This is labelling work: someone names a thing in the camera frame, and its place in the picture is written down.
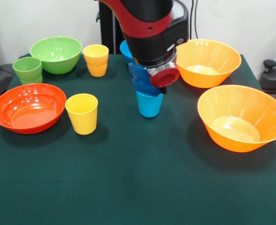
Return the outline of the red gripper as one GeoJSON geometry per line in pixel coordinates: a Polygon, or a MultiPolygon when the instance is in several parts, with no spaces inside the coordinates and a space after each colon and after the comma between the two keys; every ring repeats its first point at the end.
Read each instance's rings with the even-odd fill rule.
{"type": "Polygon", "coordinates": [[[150,75],[150,83],[156,88],[160,88],[162,94],[167,94],[167,86],[172,85],[180,76],[177,68],[166,68],[150,75]]]}

